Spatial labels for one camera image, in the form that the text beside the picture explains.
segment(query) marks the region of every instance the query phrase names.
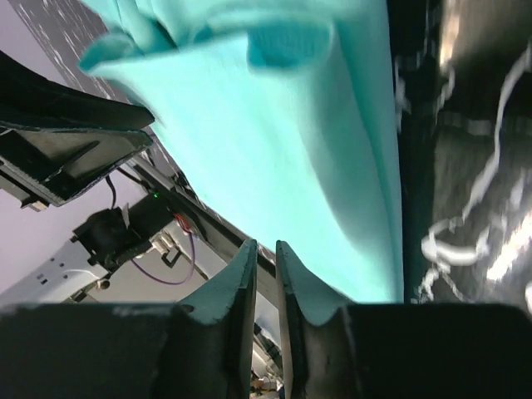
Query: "turquoise fabric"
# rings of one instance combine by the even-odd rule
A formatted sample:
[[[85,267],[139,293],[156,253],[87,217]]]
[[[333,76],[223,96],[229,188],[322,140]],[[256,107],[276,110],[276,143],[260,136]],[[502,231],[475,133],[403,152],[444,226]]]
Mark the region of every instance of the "turquoise fabric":
[[[155,115],[199,198],[359,302],[402,301],[384,0],[83,0],[80,62]]]

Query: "fabric fold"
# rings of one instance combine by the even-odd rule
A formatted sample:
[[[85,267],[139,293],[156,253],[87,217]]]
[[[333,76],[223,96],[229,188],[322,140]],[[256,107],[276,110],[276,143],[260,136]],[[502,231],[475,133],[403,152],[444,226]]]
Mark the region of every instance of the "fabric fold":
[[[231,224],[271,249],[289,242],[351,299],[401,301],[390,206],[337,24],[309,11],[225,12],[182,25],[181,44],[163,52],[112,33],[81,69],[152,111],[198,197]]]

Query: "black plastic part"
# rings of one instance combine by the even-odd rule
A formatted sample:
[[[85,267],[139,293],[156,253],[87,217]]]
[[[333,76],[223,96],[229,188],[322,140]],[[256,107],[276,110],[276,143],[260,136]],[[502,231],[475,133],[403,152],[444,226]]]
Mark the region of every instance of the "black plastic part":
[[[277,248],[287,398],[530,398],[532,323],[518,308],[355,304]],[[244,243],[177,304],[3,309],[0,396],[247,399],[257,250]]]
[[[168,259],[168,256],[170,255],[170,252],[167,252],[166,254],[162,254],[160,257],[160,260],[163,261],[163,264],[168,266],[169,268],[173,268],[178,260],[180,260],[182,252],[177,249],[177,252],[175,253],[174,257],[172,259]]]
[[[100,264],[111,273],[123,263],[151,248],[150,239],[174,219],[162,198],[147,195],[129,209],[129,225],[122,210],[105,209],[91,215],[74,230],[91,254],[90,264]]]
[[[64,204],[152,143],[144,108],[48,81],[2,52],[0,73],[0,177],[22,205]]]

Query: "purple wire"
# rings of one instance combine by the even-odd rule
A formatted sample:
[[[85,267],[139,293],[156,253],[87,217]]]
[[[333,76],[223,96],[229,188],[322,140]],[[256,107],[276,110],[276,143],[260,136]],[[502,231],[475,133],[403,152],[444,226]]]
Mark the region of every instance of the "purple wire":
[[[184,283],[188,283],[190,279],[192,278],[192,274],[194,274],[194,268],[196,265],[196,250],[194,247],[194,239],[192,238],[192,233],[188,233],[189,239],[190,239],[190,252],[192,253],[190,255],[190,271],[182,281],[166,281],[161,280],[160,278],[157,278],[153,274],[147,272],[142,266],[140,266],[134,259],[131,260],[131,262],[136,266],[137,269],[139,269],[142,274],[144,274],[146,277],[151,278],[152,280],[156,281],[157,283],[165,284],[165,285],[181,285]]]

